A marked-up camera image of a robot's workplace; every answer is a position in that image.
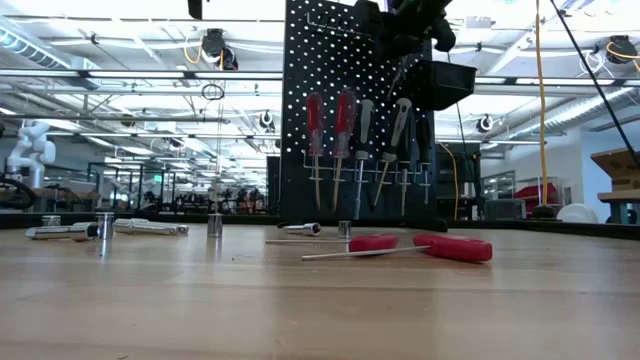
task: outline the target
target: red screwdriver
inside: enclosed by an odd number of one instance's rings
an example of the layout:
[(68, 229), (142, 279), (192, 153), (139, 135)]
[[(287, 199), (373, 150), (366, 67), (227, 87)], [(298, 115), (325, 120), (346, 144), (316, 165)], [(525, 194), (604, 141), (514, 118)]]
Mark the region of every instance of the red screwdriver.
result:
[(396, 249), (398, 238), (393, 235), (358, 236), (349, 243), (349, 252), (322, 255), (305, 255), (302, 260), (334, 259), (386, 255), (398, 252), (424, 251), (434, 257), (464, 262), (484, 262), (493, 257), (490, 243), (452, 235), (416, 235), (414, 247)]
[(336, 165), (336, 176), (333, 179), (333, 212), (338, 208), (338, 191), (340, 189), (340, 170), (342, 170), (342, 159), (349, 156), (349, 138), (353, 132), (356, 121), (358, 103), (356, 95), (351, 89), (346, 88), (340, 92), (338, 99), (338, 117), (334, 126), (333, 157), (338, 159)]
[(324, 103), (322, 96), (311, 93), (307, 97), (307, 130), (309, 131), (309, 155), (313, 156), (316, 181), (316, 207), (320, 210), (320, 166), (318, 158), (322, 157), (322, 135), (324, 133)]

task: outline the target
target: workbench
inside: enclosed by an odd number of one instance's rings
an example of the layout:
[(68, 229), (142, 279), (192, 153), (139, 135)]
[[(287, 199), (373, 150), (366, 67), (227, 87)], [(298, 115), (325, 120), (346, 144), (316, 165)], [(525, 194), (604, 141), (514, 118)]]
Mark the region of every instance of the workbench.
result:
[[(409, 245), (413, 230), (395, 233)], [(637, 359), (640, 242), (452, 230), (484, 265), (401, 253), (301, 262), (342, 244), (274, 226), (206, 238), (29, 241), (0, 231), (2, 359)], [(337, 236), (325, 228), (321, 238)]]

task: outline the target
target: hanging screwdriver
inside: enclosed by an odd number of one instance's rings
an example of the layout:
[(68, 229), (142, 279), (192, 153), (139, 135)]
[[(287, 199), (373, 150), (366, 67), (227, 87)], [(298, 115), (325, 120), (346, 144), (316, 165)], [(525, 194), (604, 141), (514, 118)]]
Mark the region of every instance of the hanging screwdriver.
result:
[(400, 142), (397, 146), (398, 164), (400, 165), (400, 169), (402, 169), (402, 181), (400, 182), (400, 186), (402, 186), (402, 205), (400, 207), (401, 216), (404, 216), (405, 214), (407, 185), (409, 185), (407, 180), (407, 172), (409, 171), (409, 168), (411, 168), (411, 152), (413, 149), (413, 121), (413, 110), (409, 109), (407, 111), (407, 125), (405, 126), (406, 129), (402, 133)]
[(338, 208), (338, 191), (340, 189), (340, 170), (342, 170), (342, 159), (349, 156), (349, 138), (353, 132), (358, 103), (356, 95), (351, 89), (346, 88), (340, 92), (338, 99), (338, 117), (336, 119), (334, 131), (333, 157), (338, 159), (336, 175), (333, 179), (333, 212)]
[(409, 113), (409, 109), (411, 109), (411, 101), (407, 98), (398, 99), (395, 107), (393, 108), (393, 113), (391, 115), (391, 129), (393, 130), (391, 132), (391, 137), (388, 140), (389, 143), (387, 144), (387, 148), (382, 153), (384, 168), (382, 170), (380, 184), (378, 185), (378, 192), (376, 193), (376, 198), (373, 201), (373, 206), (378, 205), (380, 191), (382, 191), (384, 177), (387, 175), (387, 170), (389, 170), (389, 164), (396, 161), (396, 147), (400, 142), (400, 136), (402, 135), (402, 131), (407, 123), (407, 114)]
[(426, 115), (422, 115), (416, 123), (416, 141), (420, 153), (418, 161), (424, 171), (424, 204), (427, 205), (429, 203), (429, 163), (431, 162), (433, 134), (431, 133), (431, 123)]
[(307, 97), (307, 130), (309, 131), (309, 155), (313, 156), (314, 179), (316, 182), (316, 208), (320, 210), (320, 166), (322, 157), (322, 135), (324, 133), (324, 103), (322, 96), (311, 93)]
[(360, 218), (360, 195), (362, 193), (362, 175), (364, 173), (364, 162), (369, 160), (369, 152), (371, 145), (369, 138), (373, 135), (373, 126), (371, 120), (373, 118), (373, 101), (362, 100), (360, 102), (360, 116), (358, 117), (358, 126), (356, 127), (356, 160), (358, 161), (357, 170), (357, 187), (356, 187), (356, 209), (353, 214), (354, 219)]

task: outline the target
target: white robot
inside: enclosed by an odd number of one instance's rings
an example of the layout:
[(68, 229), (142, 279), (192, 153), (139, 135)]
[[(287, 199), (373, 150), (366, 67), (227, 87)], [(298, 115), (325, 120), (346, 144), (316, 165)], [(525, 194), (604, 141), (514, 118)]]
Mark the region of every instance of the white robot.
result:
[[(20, 168), (28, 167), (32, 189), (42, 187), (44, 180), (44, 165), (56, 160), (56, 146), (47, 140), (49, 124), (37, 120), (27, 121), (18, 131), (18, 144), (7, 158), (7, 177), (22, 181)], [(32, 150), (28, 157), (24, 153)]]

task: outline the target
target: pegboard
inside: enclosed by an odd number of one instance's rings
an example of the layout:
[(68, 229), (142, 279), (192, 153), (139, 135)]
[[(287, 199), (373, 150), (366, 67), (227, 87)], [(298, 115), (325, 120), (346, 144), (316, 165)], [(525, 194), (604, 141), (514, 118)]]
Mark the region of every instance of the pegboard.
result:
[[(389, 135), (389, 119), (393, 105), (401, 97), (411, 100), (412, 94), (403, 92), (402, 77), (395, 82), (398, 74), (424, 58), (431, 60), (431, 44), (427, 42), (420, 55), (410, 55), (395, 61), (378, 61), (373, 54), (373, 42), (358, 32), (354, 25), (354, 8), (328, 1), (287, 0), (285, 18), (285, 56), (283, 75), (283, 116), (281, 141), (281, 191), (280, 215), (286, 219), (352, 219), (355, 207), (355, 167), (353, 147), (351, 156), (343, 161), (339, 190), (338, 209), (332, 211), (333, 186), (332, 172), (335, 160), (332, 157), (334, 146), (333, 124), (337, 117), (337, 103), (340, 91), (351, 88), (358, 98), (372, 100), (376, 107), (373, 151), (370, 161), (365, 163), (362, 186), (361, 219), (400, 217), (401, 186), (400, 176), (394, 176), (396, 164), (390, 166), (392, 173), (385, 178), (391, 184), (383, 187), (377, 206), (371, 204), (375, 197), (381, 175), (382, 163), (377, 162), (384, 151)], [(315, 183), (312, 176), (312, 159), (306, 156), (309, 150), (307, 132), (307, 96), (318, 92), (324, 100), (324, 156), (320, 159), (321, 170), (321, 208), (316, 208)], [(433, 133), (433, 113), (414, 107), (415, 118), (429, 119)], [(431, 163), (425, 166), (412, 166), (407, 187), (406, 217), (435, 218), (435, 146), (431, 145)], [(414, 141), (412, 163), (417, 165), (417, 143)], [(424, 204), (424, 173), (428, 171), (428, 204)]]

